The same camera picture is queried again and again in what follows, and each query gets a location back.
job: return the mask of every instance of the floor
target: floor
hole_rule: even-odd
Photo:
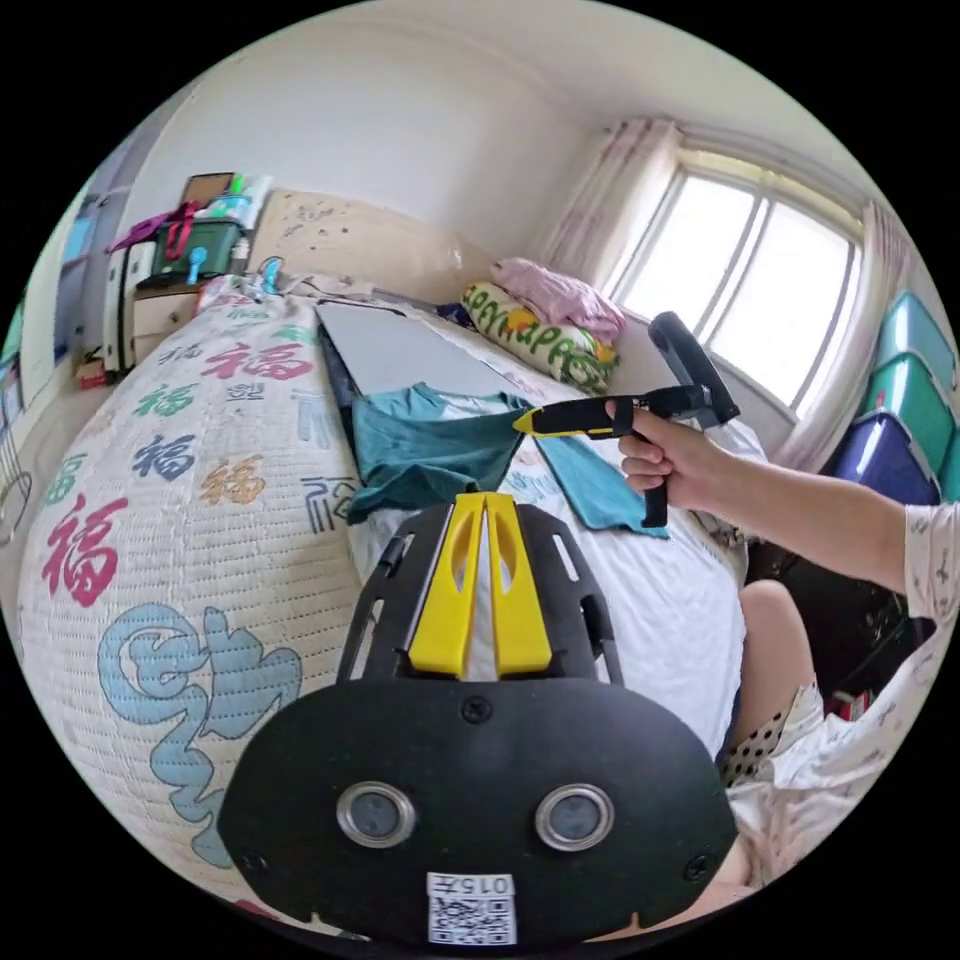
[[[15,636],[17,624],[17,585],[30,525],[37,513],[40,498],[50,481],[56,476],[63,455],[100,405],[113,392],[112,387],[80,390],[72,384],[68,390],[55,397],[44,410],[37,425],[18,451],[20,468],[31,474],[33,485],[27,499],[26,509],[17,526],[13,539],[0,549],[0,607],[6,621],[7,632]],[[7,517],[15,517],[22,499],[15,490],[5,504]],[[8,522],[2,526],[2,542],[9,533]]]

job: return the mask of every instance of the teal storage box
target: teal storage box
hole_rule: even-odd
[[[926,457],[927,471],[939,474],[953,439],[953,411],[924,362],[904,354],[870,377],[861,415],[892,414]]]
[[[943,462],[940,490],[947,503],[960,503],[960,427],[953,432],[953,439]]]
[[[153,275],[158,273],[190,273],[190,252],[197,247],[207,251],[207,258],[200,264],[200,274],[224,274],[230,272],[231,254],[236,242],[243,235],[243,228],[236,220],[208,220],[201,218],[190,222],[190,235],[175,260],[167,259],[167,238],[175,231],[174,246],[183,224],[165,224],[157,234],[157,252],[153,258]]]
[[[957,386],[957,356],[915,293],[900,294],[887,313],[877,342],[876,369],[897,357],[919,357],[947,395]]]

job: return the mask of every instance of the white patterned sleeve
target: white patterned sleeve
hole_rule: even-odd
[[[907,507],[904,575],[911,617],[938,627],[960,608],[960,504]]]

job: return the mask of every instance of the qr code label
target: qr code label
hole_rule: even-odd
[[[513,878],[427,875],[429,940],[454,946],[504,947],[517,942]]]

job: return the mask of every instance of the yellow bracket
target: yellow bracket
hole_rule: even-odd
[[[541,673],[550,665],[553,652],[513,497],[469,493],[457,497],[410,645],[410,664],[418,672],[458,680],[464,677],[473,632],[484,513],[497,676]],[[504,583],[504,567],[509,584]],[[461,571],[463,579],[458,585]]]
[[[553,651],[523,543],[517,506],[509,494],[487,494],[487,536],[497,677],[541,673],[550,666]],[[510,577],[509,586],[503,582],[504,567]]]

